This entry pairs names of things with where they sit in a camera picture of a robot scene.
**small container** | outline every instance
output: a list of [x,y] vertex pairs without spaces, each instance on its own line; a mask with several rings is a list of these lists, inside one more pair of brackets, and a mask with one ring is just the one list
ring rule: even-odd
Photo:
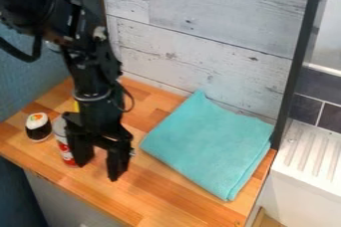
[[26,133],[32,141],[45,141],[51,131],[51,122],[45,113],[32,113],[27,117]]
[[70,167],[78,167],[75,158],[70,150],[68,139],[65,133],[66,121],[60,115],[53,123],[53,133],[56,136],[58,147],[61,151],[62,158]]

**black pole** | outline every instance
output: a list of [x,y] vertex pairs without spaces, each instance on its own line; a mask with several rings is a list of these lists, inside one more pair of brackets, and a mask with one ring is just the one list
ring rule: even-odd
[[322,0],[308,0],[305,7],[304,17],[302,21],[301,30],[299,33],[295,53],[292,59],[289,77],[286,83],[282,104],[280,107],[277,124],[271,137],[271,148],[278,150],[285,124],[287,122],[291,101],[295,93],[297,81],[300,71],[309,48],[314,47],[313,28],[320,25],[321,21],[317,21],[321,16],[317,16],[318,12],[323,12],[325,8],[325,1]]

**white wood-panel wall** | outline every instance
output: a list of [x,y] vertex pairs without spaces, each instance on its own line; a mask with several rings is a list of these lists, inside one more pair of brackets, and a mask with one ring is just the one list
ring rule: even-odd
[[126,75],[275,120],[306,0],[105,0]]

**wooden surface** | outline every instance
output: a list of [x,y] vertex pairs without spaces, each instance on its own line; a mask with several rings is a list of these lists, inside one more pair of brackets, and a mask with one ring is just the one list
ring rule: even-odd
[[291,61],[118,19],[124,70],[276,119]]
[[261,207],[257,214],[256,219],[254,220],[252,227],[285,227],[284,225],[280,224],[273,218],[269,217],[265,213],[265,209]]
[[50,137],[34,144],[24,132],[28,114],[45,112],[50,119],[73,110],[72,82],[67,80],[0,123],[0,153],[14,163],[83,201],[132,226],[243,226],[275,155],[270,150],[233,202],[222,202],[139,150],[143,136],[165,118],[184,98],[123,79],[137,100],[135,109],[124,116],[125,127],[134,135],[137,156],[119,181],[110,182],[106,153],[83,168],[69,168],[61,160],[57,142]]
[[306,0],[150,0],[151,24],[292,58]]
[[277,119],[306,0],[105,1],[126,76]]

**gray tile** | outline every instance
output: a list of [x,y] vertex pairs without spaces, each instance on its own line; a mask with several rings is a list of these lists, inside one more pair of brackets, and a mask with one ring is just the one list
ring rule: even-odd
[[302,68],[296,93],[341,105],[341,77]]
[[318,126],[341,133],[341,107],[326,104]]
[[322,103],[319,101],[295,95],[291,104],[290,117],[314,125],[321,107]]

